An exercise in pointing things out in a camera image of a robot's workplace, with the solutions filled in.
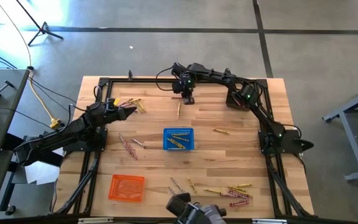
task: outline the gray metal frame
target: gray metal frame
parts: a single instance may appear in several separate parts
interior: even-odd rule
[[[353,100],[347,102],[343,106],[339,107],[338,109],[334,110],[333,112],[323,116],[323,120],[328,123],[334,118],[341,119],[343,127],[344,127],[346,135],[347,135],[347,138],[349,139],[349,142],[352,146],[354,155],[355,155],[357,163],[358,163],[358,144],[357,144],[355,136],[352,132],[351,126],[349,125],[349,122],[346,118],[346,112],[349,112],[350,110],[354,110],[356,108],[358,108],[358,96],[355,97]],[[358,179],[358,172],[352,173],[350,175],[345,175],[345,179],[346,180]]]

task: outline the concrete floor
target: concrete floor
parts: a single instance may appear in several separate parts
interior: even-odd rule
[[[16,5],[0,2],[17,23],[30,24]],[[51,26],[257,27],[252,0],[22,2],[39,22],[46,20]],[[266,29],[358,29],[358,0],[259,0],[259,5]],[[1,12],[0,22],[7,23]],[[23,34],[29,41],[34,32]],[[126,75],[129,69],[134,75],[154,75],[175,61],[199,62],[216,70],[229,67],[242,77],[266,77],[258,34],[58,34],[64,40],[43,35],[30,48],[37,70],[35,79],[74,99],[84,75]],[[358,35],[268,34],[266,42],[274,77],[285,79],[295,124],[305,139],[315,143],[304,153],[315,213],[324,218],[358,221],[358,181],[347,183],[343,178],[358,171],[356,159],[341,124],[321,120],[358,93]],[[20,68],[28,65],[22,40],[10,27],[0,29],[0,56]],[[43,98],[56,117],[67,119],[66,111]],[[63,98],[55,99],[68,104]],[[28,88],[18,110],[50,122]],[[9,132],[23,136],[43,130],[41,125],[16,115]],[[18,185],[11,199],[17,212],[8,218],[46,214],[52,192],[51,184]],[[7,217],[0,212],[0,218]]]

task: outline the white paper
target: white paper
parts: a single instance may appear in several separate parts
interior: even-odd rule
[[[61,156],[64,154],[62,148],[56,149],[53,152]],[[25,172],[28,184],[36,181],[36,184],[40,185],[57,180],[60,174],[60,168],[37,161],[29,166],[25,166]]]

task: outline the wooden table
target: wooden table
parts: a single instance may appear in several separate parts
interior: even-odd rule
[[[93,87],[100,77],[84,77],[77,105],[81,108],[92,104],[95,99]],[[170,84],[162,83],[162,88]],[[268,79],[271,104],[275,120],[293,124],[284,80]],[[252,112],[228,108],[225,105],[227,88],[216,84],[200,84],[194,89],[194,105],[181,106],[180,99],[170,91],[159,90],[154,83],[114,83],[112,97],[121,101],[141,98],[146,113],[133,113],[126,121],[107,125],[108,139],[101,154],[91,216],[101,217],[172,217],[165,206],[172,196],[168,186],[179,189],[171,182],[175,178],[184,189],[192,194],[193,202],[217,204],[227,209],[230,218],[273,217],[265,158],[260,154],[257,131],[259,121]],[[75,112],[78,117],[81,111]],[[191,152],[168,152],[162,147],[163,129],[168,127],[194,128],[195,150]],[[220,128],[230,135],[212,131]],[[118,137],[121,133],[128,142],[135,138],[145,143],[143,149],[135,143],[138,160],[134,160],[123,148]],[[83,161],[82,152],[74,152],[62,164],[57,182],[55,210],[69,198],[76,188]],[[288,187],[303,207],[313,213],[308,184],[300,161],[293,155],[283,155],[283,164]],[[139,175],[146,179],[141,203],[119,202],[108,199],[113,174]],[[198,194],[188,184],[191,178]],[[250,204],[229,207],[232,198],[222,198],[204,188],[227,191],[226,186],[252,183],[248,192]],[[87,192],[82,197],[81,211],[86,204]],[[278,191],[283,211],[282,194]]]

